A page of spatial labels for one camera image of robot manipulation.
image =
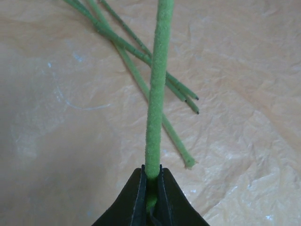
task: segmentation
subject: green floral wire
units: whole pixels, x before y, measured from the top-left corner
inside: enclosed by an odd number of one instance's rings
[[[119,37],[115,32],[112,30],[109,30],[107,27],[105,27],[102,23],[100,23],[96,18],[94,18],[91,13],[86,9],[86,7],[79,2],[78,0],[64,0],[74,8],[76,8],[81,14],[86,16],[94,25],[97,32],[99,32],[104,37],[114,41],[118,45],[123,46],[126,50],[128,50],[130,53],[132,53],[134,56],[139,58],[140,60],[144,61],[147,65],[151,66],[151,59],[147,54],[142,53],[141,51],[137,50],[135,47],[133,47],[131,44],[129,44],[127,41],[125,41],[123,38]],[[176,78],[174,78],[172,75],[169,74],[168,79],[171,82],[167,82],[167,86],[171,89],[172,92],[174,92],[177,97],[180,98],[180,100],[185,101],[188,97],[184,97],[183,93],[177,92],[176,89],[174,89],[172,86],[173,84],[179,87],[181,86],[183,90],[186,90],[186,92],[190,91],[186,86],[181,84]]]
[[[70,5],[73,6],[73,5],[77,4],[77,6],[83,7],[83,9],[86,11],[86,13],[90,14],[90,12],[81,3],[79,5],[75,1],[77,1],[77,0],[72,1],[72,4],[70,4]],[[91,8],[93,8],[93,10],[97,13],[99,21],[102,22],[104,25],[106,25],[109,29],[111,29],[108,22],[106,21],[105,17],[103,16],[100,9],[98,8],[97,4],[93,0],[88,0],[88,3],[91,6]],[[141,89],[142,93],[144,94],[145,98],[148,101],[150,91],[149,91],[146,83],[144,82],[142,76],[140,75],[138,69],[136,68],[135,64],[133,63],[133,61],[131,60],[129,55],[126,53],[126,51],[124,50],[123,47],[119,46],[118,44],[114,43],[113,41],[112,41],[112,43],[114,44],[117,51],[121,55],[121,57],[122,57],[123,61],[125,62],[127,68],[129,69],[129,71],[133,75],[136,83],[138,84],[139,88]],[[174,130],[173,126],[171,125],[171,123],[169,122],[169,120],[167,119],[167,117],[165,116],[164,113],[162,114],[162,125],[163,125],[165,131],[167,132],[168,136],[171,138],[173,144],[175,145],[175,147],[179,151],[179,153],[180,153],[180,155],[181,155],[181,157],[184,161],[185,167],[191,169],[195,165],[196,161],[189,154],[189,152],[187,151],[185,145],[183,144],[183,142],[181,141],[181,139],[177,135],[176,131]]]
[[[187,105],[197,114],[199,114],[198,106],[188,97],[186,94],[184,94],[184,97],[186,97],[185,102]]]
[[[108,12],[117,20],[118,23],[124,28],[124,30],[138,43],[140,48],[146,52],[146,54],[151,58],[152,53],[151,51],[145,46],[145,44],[137,37],[137,35],[130,29],[130,27],[118,16],[118,14],[110,7],[106,0],[99,0],[103,6],[108,10]],[[171,76],[169,72],[166,72],[166,78],[171,80],[174,85],[181,90],[182,92],[186,93],[187,95],[191,96],[192,98],[198,100],[198,96],[192,92],[189,88],[185,85],[180,83],[175,77]]]
[[[151,64],[150,94],[146,121],[145,174],[146,210],[157,202],[157,178],[160,172],[161,125],[164,86],[169,50],[170,25],[174,0],[158,0],[157,23]]]

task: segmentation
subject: green stem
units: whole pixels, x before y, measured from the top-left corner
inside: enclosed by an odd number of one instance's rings
[[[164,85],[173,6],[173,0],[158,0],[154,56],[151,66],[151,89],[146,127],[145,173],[149,180],[156,179],[160,171]]]
[[[86,16],[96,28],[96,31],[100,33],[105,38],[117,43],[118,45],[124,47],[127,51],[133,54],[138,59],[144,61],[148,66],[151,67],[152,60],[147,55],[136,49],[134,46],[129,44],[123,38],[119,37],[115,32],[108,29],[102,23],[100,23],[96,18],[94,18],[90,12],[85,8],[83,4],[81,4],[78,0],[64,0],[66,3],[70,4],[74,8],[76,8],[82,15]],[[168,78],[171,82],[167,83],[166,86],[169,87],[181,100],[185,100],[186,98],[183,96],[184,90],[188,95],[194,95],[193,98],[198,99],[198,97],[186,86],[180,83],[175,77],[173,77],[170,73],[166,72],[166,78]]]
[[[198,106],[189,98],[185,95],[186,100],[185,102],[187,103],[187,105],[196,113],[199,114],[199,108]]]
[[[138,43],[141,49],[146,52],[146,54],[152,58],[151,51],[146,47],[146,45],[137,37],[137,35],[130,29],[130,27],[118,16],[118,14],[109,6],[106,0],[99,0],[103,6],[108,10],[108,12],[117,20],[118,23],[124,28],[124,30]],[[169,72],[166,72],[166,78],[174,84],[174,86],[180,90],[183,94],[187,94],[191,96],[193,99],[198,100],[198,96],[192,92],[185,85],[180,83],[174,76],[172,76]]]
[[[109,29],[111,29],[110,25],[108,24],[107,20],[101,13],[97,4],[93,0],[88,0],[88,1],[89,1],[88,3],[91,6],[91,8],[97,13],[97,17],[98,17],[99,21],[102,22]],[[136,68],[135,64],[133,63],[133,61],[131,60],[129,55],[126,53],[126,51],[122,47],[120,47],[113,41],[112,41],[112,43],[116,47],[117,51],[119,52],[120,56],[122,57],[123,61],[125,62],[127,68],[133,75],[136,83],[138,84],[140,90],[144,94],[146,100],[149,101],[149,89],[148,89],[146,83],[144,82],[142,76],[140,75],[138,69]],[[171,123],[169,122],[169,120],[167,119],[167,117],[164,114],[162,114],[162,124],[163,124],[163,127],[166,130],[167,134],[171,138],[173,144],[175,145],[176,149],[179,151],[180,155],[182,156],[184,163],[185,163],[185,167],[191,168],[196,162],[193,159],[193,157],[188,153],[188,151],[186,150],[181,139],[179,138],[176,131],[174,130]]]

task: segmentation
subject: beige paper background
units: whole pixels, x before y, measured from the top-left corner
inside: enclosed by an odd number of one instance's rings
[[[157,1],[109,3],[152,48]],[[0,225],[91,225],[144,163],[147,104],[62,0],[0,11]],[[165,98],[199,163],[161,145],[193,207],[212,226],[301,225],[301,1],[176,0],[168,70],[200,97],[200,115]]]

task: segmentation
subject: fuzzy green stem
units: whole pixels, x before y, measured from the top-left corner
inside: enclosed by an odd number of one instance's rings
[[[153,50],[154,56],[151,65],[151,89],[146,127],[145,173],[149,180],[156,179],[160,171],[164,85],[173,6],[173,0],[158,0],[157,25]]]

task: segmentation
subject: white surface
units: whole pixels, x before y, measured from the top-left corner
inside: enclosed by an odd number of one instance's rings
[[[109,4],[152,48],[157,2]],[[144,163],[146,102],[62,0],[0,9],[0,225],[91,225]],[[169,90],[165,113],[199,164],[186,170],[165,133],[162,164],[212,226],[301,225],[300,12],[299,0],[175,1],[168,70],[200,115]]]

